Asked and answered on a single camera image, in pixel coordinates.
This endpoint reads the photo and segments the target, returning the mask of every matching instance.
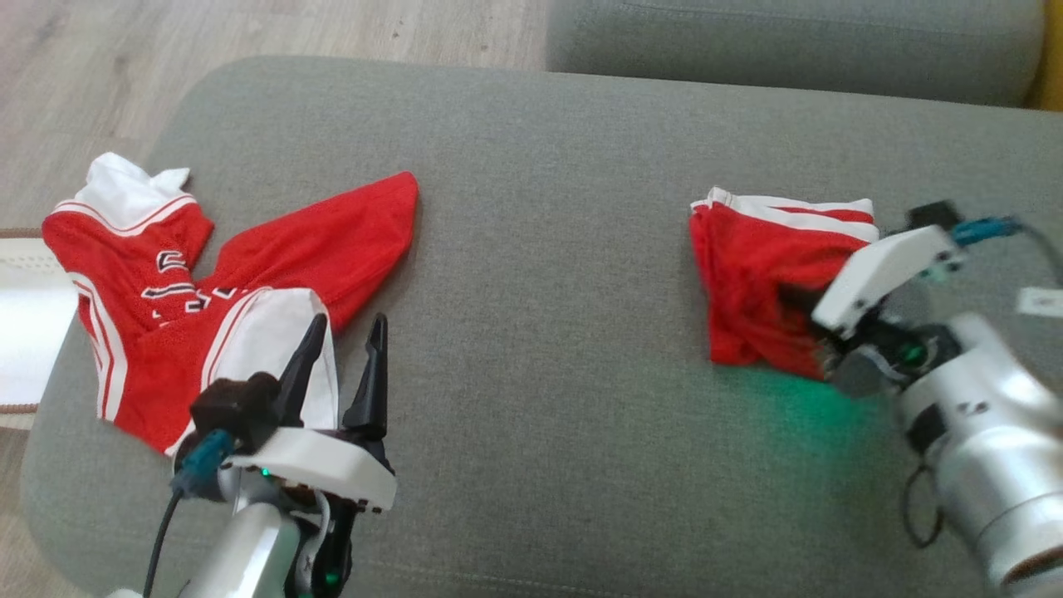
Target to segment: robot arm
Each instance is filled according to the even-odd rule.
[[[812,320],[842,354],[828,371],[831,383],[863,396],[847,391],[855,380],[866,391],[871,381],[894,401],[921,471],[932,479],[940,515],[992,591],[1063,596],[1063,404],[981,317],[907,327],[887,322],[879,308],[910,278],[956,269],[960,245],[1017,229],[1013,220],[1005,223],[999,234],[984,235],[971,226],[951,235],[937,225],[916,228],[857,251]],[[906,529],[913,533],[907,519]],[[932,536],[917,540],[923,548]]]
[[[263,373],[219,380],[193,404],[197,432],[179,451],[171,485],[178,496],[232,502],[234,516],[182,598],[339,596],[351,573],[355,517],[391,509],[396,484],[383,442],[387,320],[373,324],[340,429],[308,430],[299,414],[325,327],[323,315],[311,322],[280,380]],[[121,592],[112,596],[138,596]]]
[[[941,226],[906,230],[873,242],[845,262],[812,312],[812,320],[842,340],[900,285],[923,272],[955,271],[963,254]]]

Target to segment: red basketball jersey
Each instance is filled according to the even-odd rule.
[[[412,238],[418,186],[402,172],[244,230],[193,279],[214,224],[181,190],[187,169],[149,176],[113,153],[55,206],[45,241],[81,294],[91,338],[97,415],[172,455],[192,430],[188,407],[218,378],[280,376],[310,320],[341,331]],[[303,409],[336,424],[332,335]]]

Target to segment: green light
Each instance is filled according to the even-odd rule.
[[[766,369],[721,369],[712,383],[716,392],[747,397],[730,409],[750,450],[800,451],[826,464],[868,442],[868,426],[881,417],[877,401],[856,403],[829,385]]]
[[[909,345],[902,349],[905,363],[909,365],[919,365],[926,361],[926,349],[919,345]]]

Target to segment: red stripe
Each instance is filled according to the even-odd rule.
[[[119,228],[118,226],[116,226],[115,224],[113,224],[111,222],[111,220],[107,220],[106,217],[103,216],[103,213],[100,213],[99,209],[92,207],[91,205],[89,205],[87,203],[83,203],[81,201],[73,201],[73,200],[64,201],[63,203],[61,203],[58,205],[58,207],[63,207],[64,205],[81,205],[81,206],[85,207],[86,209],[91,210],[97,216],[99,216],[100,219],[103,220],[104,222],[106,222],[107,225],[111,226],[112,228],[115,228],[116,230],[118,230],[120,233],[128,233],[128,232],[132,230],[133,228],[136,228],[138,226],[144,225],[146,222],[148,222],[149,220],[151,220],[155,216],[158,216],[162,211],[164,211],[165,209],[167,209],[168,207],[170,207],[174,203],[176,203],[179,201],[184,201],[184,200],[188,199],[189,197],[192,197],[192,195],[190,193],[185,193],[185,194],[183,194],[183,195],[181,195],[181,197],[179,197],[176,199],[170,200],[166,205],[164,205],[164,206],[159,207],[158,209],[152,211],[152,213],[150,216],[148,216],[144,220],[140,220],[139,222],[137,222],[136,224],[133,224],[132,226],[130,226],[128,228]]]
[[[87,286],[85,286],[84,284],[82,284],[80,281],[74,280],[73,284],[74,284],[74,286],[77,286],[78,288],[81,288],[82,290],[84,290],[88,294],[88,304],[92,307],[92,311],[96,312],[96,322],[100,323],[99,335],[103,339],[103,349],[107,353],[107,357],[111,358],[111,362],[107,364],[107,375],[103,379],[103,401],[100,403],[100,415],[104,420],[106,420],[107,418],[107,416],[106,416],[106,413],[107,413],[107,401],[111,398],[111,397],[108,397],[108,394],[109,394],[109,391],[111,391],[111,374],[115,371],[115,354],[114,354],[114,352],[111,351],[111,343],[107,341],[107,330],[106,330],[106,327],[103,326],[103,319],[100,318],[100,310],[96,306],[95,296],[92,295],[92,291]]]
[[[100,351],[96,348],[96,343],[90,343],[92,345],[92,357],[96,358],[96,370],[99,371],[103,368],[103,362],[100,361]]]
[[[778,209],[779,211],[789,211],[790,213],[816,213],[820,216],[828,216],[836,220],[842,220],[845,222],[866,222],[868,224],[875,223],[875,217],[866,211],[861,211],[859,209],[809,209],[808,207],[773,207],[773,209]]]

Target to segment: gray fabric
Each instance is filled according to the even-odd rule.
[[[551,70],[1018,105],[1042,0],[559,0]]]
[[[907,544],[897,503],[914,460],[884,405],[706,363],[688,205],[714,184],[871,197],[891,227],[951,197],[1059,238],[1061,141],[1047,113],[275,57],[201,82],[148,167],[191,167],[218,222],[199,274],[247,226],[402,169],[421,183],[408,258],[337,349],[350,396],[371,314],[389,315],[399,497],[357,523],[347,596],[947,598],[979,577],[950,535]],[[1017,286],[1048,280],[1032,246],[976,247],[922,301],[991,315],[1058,380],[1063,325],[1012,311]],[[22,496],[45,553],[104,593],[141,582],[167,465],[92,420],[75,328]],[[179,509],[161,596],[225,517]]]

